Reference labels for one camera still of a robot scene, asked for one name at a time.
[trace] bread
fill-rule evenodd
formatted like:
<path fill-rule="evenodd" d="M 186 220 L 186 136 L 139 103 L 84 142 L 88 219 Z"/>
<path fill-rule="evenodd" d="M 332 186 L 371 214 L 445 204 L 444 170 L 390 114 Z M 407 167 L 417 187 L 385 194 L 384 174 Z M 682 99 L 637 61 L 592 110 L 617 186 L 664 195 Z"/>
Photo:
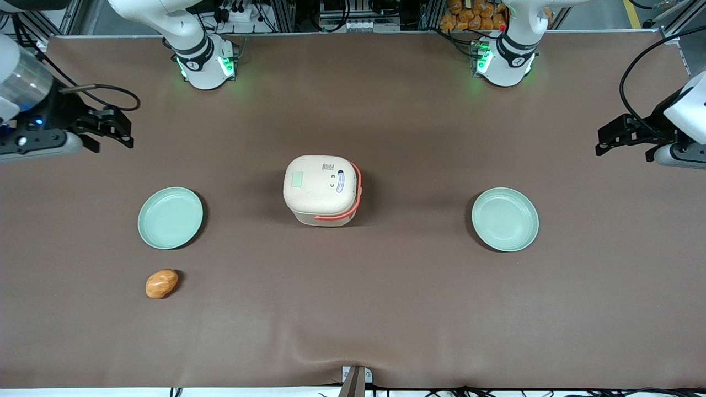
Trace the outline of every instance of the bread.
<path fill-rule="evenodd" d="M 486 3 L 485 8 L 481 11 L 481 18 L 491 18 L 493 16 L 493 4 Z"/>
<path fill-rule="evenodd" d="M 481 18 L 481 30 L 493 30 L 493 20 L 490 18 Z"/>
<path fill-rule="evenodd" d="M 152 299 L 166 297 L 179 282 L 179 275 L 172 269 L 162 269 L 147 279 L 145 294 Z"/>
<path fill-rule="evenodd" d="M 473 19 L 468 23 L 468 28 L 472 30 L 480 29 L 481 27 L 481 17 L 475 16 Z"/>
<path fill-rule="evenodd" d="M 495 14 L 493 16 L 493 29 L 502 29 L 503 26 L 507 27 L 507 23 L 505 23 L 505 17 L 503 14 Z"/>
<path fill-rule="evenodd" d="M 453 15 L 458 15 L 463 11 L 463 3 L 461 0 L 448 0 L 448 10 Z"/>
<path fill-rule="evenodd" d="M 464 10 L 461 11 L 460 14 L 458 14 L 458 21 L 468 23 L 469 21 L 473 20 L 474 17 L 475 15 L 473 14 L 473 10 L 464 8 Z"/>
<path fill-rule="evenodd" d="M 441 22 L 439 23 L 439 29 L 441 30 L 453 30 L 456 27 L 456 17 L 453 15 L 445 14 L 441 17 Z"/>

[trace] label sticker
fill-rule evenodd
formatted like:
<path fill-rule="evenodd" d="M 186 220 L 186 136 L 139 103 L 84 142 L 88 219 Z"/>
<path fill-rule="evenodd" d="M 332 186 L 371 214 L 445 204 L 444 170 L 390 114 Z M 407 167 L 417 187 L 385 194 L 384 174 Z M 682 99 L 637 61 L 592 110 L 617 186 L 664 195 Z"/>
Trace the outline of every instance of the label sticker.
<path fill-rule="evenodd" d="M 338 186 L 336 187 L 336 191 L 338 193 L 343 191 L 343 185 L 346 183 L 346 177 L 343 174 L 343 170 L 338 170 Z"/>

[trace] tabletop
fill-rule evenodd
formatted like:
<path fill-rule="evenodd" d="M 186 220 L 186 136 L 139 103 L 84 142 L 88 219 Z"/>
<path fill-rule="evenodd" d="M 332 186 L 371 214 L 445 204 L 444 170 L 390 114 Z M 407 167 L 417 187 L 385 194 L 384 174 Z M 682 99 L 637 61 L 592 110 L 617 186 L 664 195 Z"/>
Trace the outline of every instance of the tabletop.
<path fill-rule="evenodd" d="M 625 112 L 622 73 L 658 39 L 548 34 L 531 74 L 497 88 L 433 34 L 252 37 L 237 80 L 209 92 L 159 39 L 52 39 L 79 83 L 143 107 L 134 149 L 102 139 L 100 154 L 0 167 L 0 386 L 329 384 L 350 364 L 389 387 L 697 386 L 706 172 L 648 164 L 649 147 L 594 154 Z M 686 79 L 662 46 L 626 92 L 649 114 Z M 286 207 L 285 169 L 305 154 L 360 167 L 348 226 Z M 208 216 L 160 251 L 136 221 L 168 186 Z M 495 186 L 537 207 L 523 251 L 473 230 Z M 161 268 L 184 279 L 148 299 Z"/>

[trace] plate rim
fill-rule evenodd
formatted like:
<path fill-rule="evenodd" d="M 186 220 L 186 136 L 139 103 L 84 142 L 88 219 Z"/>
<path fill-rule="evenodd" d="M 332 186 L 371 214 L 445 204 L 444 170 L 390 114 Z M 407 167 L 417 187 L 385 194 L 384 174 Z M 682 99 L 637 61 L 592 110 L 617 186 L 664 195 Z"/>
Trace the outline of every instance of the plate rim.
<path fill-rule="evenodd" d="M 517 248 L 517 249 L 503 249 L 503 248 L 497 247 L 497 246 L 491 244 L 490 242 L 486 241 L 486 239 L 483 238 L 483 235 L 478 231 L 478 225 L 477 225 L 477 223 L 476 223 L 476 214 L 477 214 L 478 211 L 479 211 L 479 209 L 478 209 L 479 202 L 481 201 L 481 199 L 482 199 L 484 196 L 490 195 L 490 194 L 492 194 L 492 193 L 495 192 L 495 191 L 510 191 L 510 192 L 513 192 L 514 194 L 517 194 L 517 195 L 523 197 L 523 198 L 524 198 L 525 200 L 527 200 L 527 202 L 529 203 L 529 207 L 528 207 L 528 208 L 529 208 L 530 216 L 532 216 L 534 219 L 537 220 L 537 229 L 535 230 L 535 232 L 534 232 L 534 234 L 532 235 L 532 237 L 528 239 L 528 242 L 527 242 L 526 244 L 521 245 L 521 246 L 520 246 L 519 248 Z M 525 248 L 529 247 L 530 245 L 532 245 L 532 243 L 537 239 L 537 235 L 539 235 L 539 226 L 540 226 L 540 224 L 539 224 L 539 213 L 537 212 L 537 208 L 534 206 L 534 203 L 532 202 L 532 200 L 530 200 L 529 197 L 527 197 L 526 195 L 524 195 L 522 192 L 517 191 L 517 190 L 515 190 L 515 189 L 512 189 L 512 188 L 510 188 L 510 187 L 504 187 L 504 186 L 494 187 L 494 188 L 488 189 L 488 190 L 484 191 L 483 193 L 481 193 L 480 195 L 478 195 L 478 198 L 476 198 L 476 200 L 474 201 L 474 203 L 473 203 L 473 208 L 471 209 L 471 222 L 472 222 L 472 224 L 473 224 L 473 229 L 475 230 L 476 235 L 478 235 L 478 237 L 480 237 L 480 239 L 483 240 L 484 243 L 486 243 L 489 247 L 491 247 L 491 248 L 493 248 L 493 249 L 497 249 L 497 250 L 502 251 L 502 252 L 517 252 L 517 251 L 522 251 L 523 249 L 525 249 Z"/>
<path fill-rule="evenodd" d="M 147 238 L 145 238 L 145 235 L 143 234 L 143 229 L 140 226 L 140 224 L 141 224 L 141 221 L 146 216 L 145 213 L 147 212 L 149 202 L 153 198 L 155 198 L 156 196 L 163 194 L 164 192 L 169 191 L 169 190 L 174 190 L 175 192 L 179 192 L 181 194 L 184 194 L 185 196 L 190 196 L 192 198 L 195 198 L 196 202 L 198 203 L 198 212 L 199 212 L 200 219 L 198 221 L 198 227 L 193 232 L 193 234 L 191 236 L 189 236 L 189 238 L 185 242 L 182 242 L 181 244 L 177 244 L 174 246 L 157 246 L 157 245 L 152 244 L 150 241 L 148 241 Z M 163 189 L 160 189 L 159 191 L 156 191 L 154 194 L 152 194 L 152 196 L 150 196 L 147 200 L 145 200 L 145 202 L 142 205 L 142 208 L 140 208 L 140 212 L 138 213 L 138 217 L 137 217 L 137 231 L 140 234 L 140 238 L 142 239 L 142 241 L 145 242 L 145 244 L 147 244 L 150 247 L 155 248 L 155 249 L 174 249 L 174 248 L 181 247 L 182 245 L 186 244 L 187 242 L 191 241 L 191 239 L 193 239 L 193 236 L 195 236 L 196 233 L 198 233 L 199 229 L 201 229 L 202 224 L 203 224 L 203 203 L 201 202 L 201 197 L 199 197 L 198 194 L 196 194 L 196 192 L 194 192 L 193 190 L 188 189 L 186 187 L 182 187 L 182 186 L 169 186 L 169 187 L 165 187 Z"/>

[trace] wire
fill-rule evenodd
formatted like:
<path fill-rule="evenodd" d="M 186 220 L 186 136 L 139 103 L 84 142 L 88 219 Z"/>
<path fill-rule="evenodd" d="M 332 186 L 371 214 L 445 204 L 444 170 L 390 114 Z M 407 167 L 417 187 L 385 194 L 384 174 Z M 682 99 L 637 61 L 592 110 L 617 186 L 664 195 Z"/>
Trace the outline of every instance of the wire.
<path fill-rule="evenodd" d="M 655 10 L 655 9 L 657 9 L 657 7 L 645 6 L 645 5 L 643 5 L 643 4 L 639 4 L 639 3 L 636 2 L 635 0 L 628 0 L 628 1 L 630 2 L 630 4 L 634 5 L 635 7 L 641 8 L 641 9 L 643 9 L 643 10 Z"/>
<path fill-rule="evenodd" d="M 4 22 L 2 23 L 2 26 L 0 26 L 0 30 L 3 30 L 7 26 L 7 22 L 10 22 L 10 16 L 5 15 L 2 18 L 0 18 L 0 20 L 4 20 Z"/>
<path fill-rule="evenodd" d="M 341 13 L 341 21 L 339 21 L 338 25 L 333 28 L 332 30 L 326 30 L 325 28 L 322 28 L 315 20 L 314 16 L 316 15 L 316 9 L 314 6 L 316 5 L 316 0 L 312 0 L 309 4 L 311 7 L 310 11 L 313 11 L 313 13 L 309 14 L 309 20 L 311 21 L 311 24 L 314 26 L 315 29 L 317 29 L 319 32 L 328 32 L 328 33 L 333 33 L 336 30 L 339 30 L 342 28 L 346 22 L 348 21 L 348 18 L 351 15 L 351 6 L 348 4 L 349 0 L 342 0 L 343 1 L 343 12 Z"/>
<path fill-rule="evenodd" d="M 385 9 L 383 9 L 383 8 L 377 7 L 377 6 L 375 5 L 375 2 L 376 2 L 376 0 L 368 0 L 368 7 L 369 7 L 374 13 L 380 14 L 380 15 L 382 15 L 382 16 L 395 16 L 395 15 L 398 15 L 398 14 L 400 13 L 400 4 L 402 4 L 402 2 L 398 2 L 398 3 L 397 3 L 397 6 L 396 6 L 395 8 L 393 8 L 393 9 L 391 9 L 391 10 L 385 10 Z"/>
<path fill-rule="evenodd" d="M 654 43 L 653 45 L 649 46 L 644 51 L 642 51 L 640 53 L 640 55 L 638 55 L 633 60 L 633 62 L 630 63 L 630 66 L 628 66 L 627 70 L 625 70 L 625 73 L 623 74 L 623 77 L 620 79 L 620 85 L 619 85 L 620 99 L 623 101 L 623 105 L 625 105 L 625 108 L 628 110 L 628 112 L 630 112 L 630 115 L 633 116 L 633 118 L 635 120 L 637 120 L 643 127 L 648 128 L 653 134 L 655 134 L 655 136 L 660 136 L 660 137 L 664 138 L 664 136 L 662 136 L 663 134 L 655 131 L 651 126 L 649 126 L 647 124 L 647 122 L 642 117 L 640 117 L 638 115 L 638 113 L 633 109 L 633 107 L 630 106 L 630 103 L 628 102 L 628 98 L 625 96 L 625 80 L 627 80 L 628 76 L 630 75 L 630 72 L 633 71 L 633 69 L 635 68 L 635 65 L 637 65 L 638 62 L 653 49 L 659 47 L 660 45 L 662 45 L 666 42 L 672 41 L 672 40 L 676 39 L 677 37 L 684 37 L 684 36 L 692 35 L 697 32 L 702 32 L 703 30 L 706 30 L 706 25 L 700 26 L 699 28 L 684 30 L 683 32 L 676 33 L 674 35 L 665 37 L 664 39 Z M 633 394 L 633 393 L 637 393 L 637 391 L 626 393 L 625 396 L 629 396 L 630 394 Z"/>
<path fill-rule="evenodd" d="M 441 36 L 444 37 L 445 39 L 447 39 L 447 40 L 449 40 L 449 41 L 455 41 L 455 42 L 457 42 L 458 44 L 468 44 L 468 45 L 471 44 L 471 42 L 468 41 L 468 40 L 461 40 L 461 39 L 453 38 L 453 37 L 451 37 L 451 34 L 446 34 L 446 32 L 444 32 L 443 30 L 441 30 L 441 29 L 439 29 L 439 28 L 429 27 L 429 28 L 423 28 L 422 30 L 430 30 L 430 31 L 432 31 L 432 32 L 437 32 L 439 35 L 441 35 Z M 485 33 L 483 33 L 483 32 L 479 32 L 478 30 L 466 30 L 466 32 L 475 33 L 475 34 L 477 34 L 477 35 L 479 35 L 479 36 L 487 37 L 487 38 L 493 39 L 493 40 L 497 40 L 498 38 L 500 38 L 500 36 L 498 36 L 498 37 L 493 37 L 493 36 L 487 35 L 487 34 L 485 34 Z"/>
<path fill-rule="evenodd" d="M 451 42 L 453 43 L 453 46 L 456 47 L 456 49 L 458 50 L 458 52 L 460 52 L 461 54 L 464 54 L 466 57 L 469 57 L 469 58 L 472 58 L 472 57 L 473 57 L 473 55 L 471 55 L 469 52 L 467 52 L 466 50 L 464 50 L 464 49 L 461 47 L 461 44 L 457 43 L 456 40 L 451 40 Z"/>
<path fill-rule="evenodd" d="M 238 57 L 236 58 L 236 60 L 240 60 L 240 58 L 242 58 L 243 55 L 245 55 L 245 45 L 248 44 L 249 38 L 250 38 L 249 34 L 245 35 L 245 38 L 243 39 L 243 45 L 240 47 L 240 51 L 238 51 Z"/>
<path fill-rule="evenodd" d="M 68 75 L 66 73 L 64 73 L 64 71 L 62 71 L 44 52 L 42 52 L 42 50 L 39 47 L 37 47 L 37 44 L 35 44 L 35 42 L 30 37 L 29 33 L 27 33 L 27 30 L 25 30 L 24 24 L 22 24 L 22 21 L 20 20 L 20 18 L 17 15 L 12 16 L 12 23 L 15 26 L 15 32 L 16 32 L 18 41 L 20 42 L 21 46 L 24 47 L 24 44 L 25 44 L 24 41 L 27 40 L 29 42 L 29 44 L 32 45 L 32 47 L 37 52 L 37 55 L 36 55 L 37 58 L 39 58 L 42 61 L 46 61 L 57 73 L 59 73 L 61 75 L 61 77 L 66 79 L 66 81 L 68 81 L 74 87 L 78 87 L 78 84 L 71 77 L 68 77 Z M 121 110 L 123 112 L 132 112 L 133 110 L 137 110 L 140 108 L 140 106 L 142 106 L 142 102 L 140 101 L 140 98 L 130 90 L 127 90 L 122 87 L 116 87 L 115 85 L 108 85 L 108 84 L 94 84 L 94 85 L 95 85 L 95 88 L 103 88 L 103 89 L 107 89 L 107 90 L 114 90 L 114 91 L 119 91 L 121 93 L 125 93 L 127 95 L 130 95 L 137 102 L 136 105 L 133 107 L 120 107 L 120 106 L 116 106 L 111 103 L 105 102 L 104 100 L 96 97 L 95 95 L 93 95 L 91 93 L 83 92 L 84 95 L 86 95 L 87 97 L 100 103 L 103 106 L 114 107 L 114 108 Z"/>
<path fill-rule="evenodd" d="M 270 17 L 268 17 L 267 13 L 264 11 L 262 1 L 255 0 L 255 1 L 253 1 L 253 4 L 255 4 L 255 7 L 258 9 L 258 12 L 260 13 L 260 15 L 262 15 L 267 27 L 270 28 L 270 30 L 272 30 L 272 33 L 276 33 L 277 29 L 275 29 L 275 25 L 270 21 Z"/>

